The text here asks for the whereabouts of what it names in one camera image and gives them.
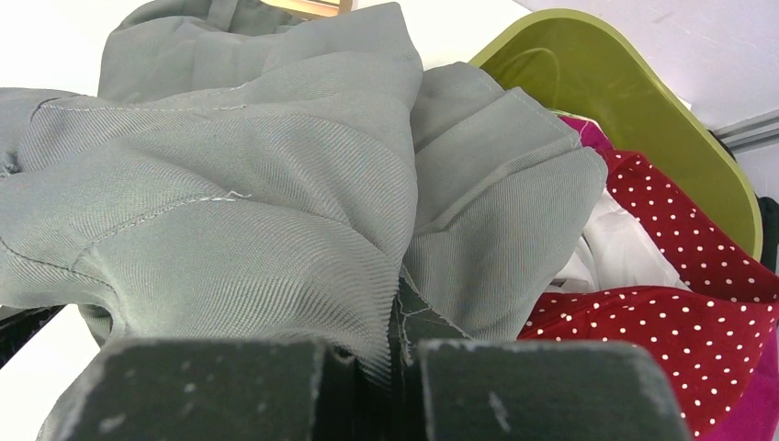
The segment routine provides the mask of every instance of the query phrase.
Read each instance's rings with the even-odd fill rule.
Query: white garment
[[[635,286],[689,290],[641,223],[604,191],[576,250],[547,292],[597,292]]]

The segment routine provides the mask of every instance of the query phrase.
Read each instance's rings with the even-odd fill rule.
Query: green laundry basket
[[[762,221],[735,161],[616,29],[568,9],[523,17],[471,64],[548,108],[595,119],[614,146],[641,152],[734,242],[760,258]]]

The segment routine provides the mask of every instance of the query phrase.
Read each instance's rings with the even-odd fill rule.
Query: white ceiling
[[[610,23],[712,129],[779,108],[779,1],[514,1]]]

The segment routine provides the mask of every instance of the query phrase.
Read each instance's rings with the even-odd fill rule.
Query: gray fabric
[[[290,28],[215,2],[130,16],[100,98],[2,92],[21,173],[0,179],[0,303],[82,305],[107,345],[320,336],[386,388],[408,250],[434,307],[513,339],[603,189],[600,157],[479,69],[423,75],[397,5]]]

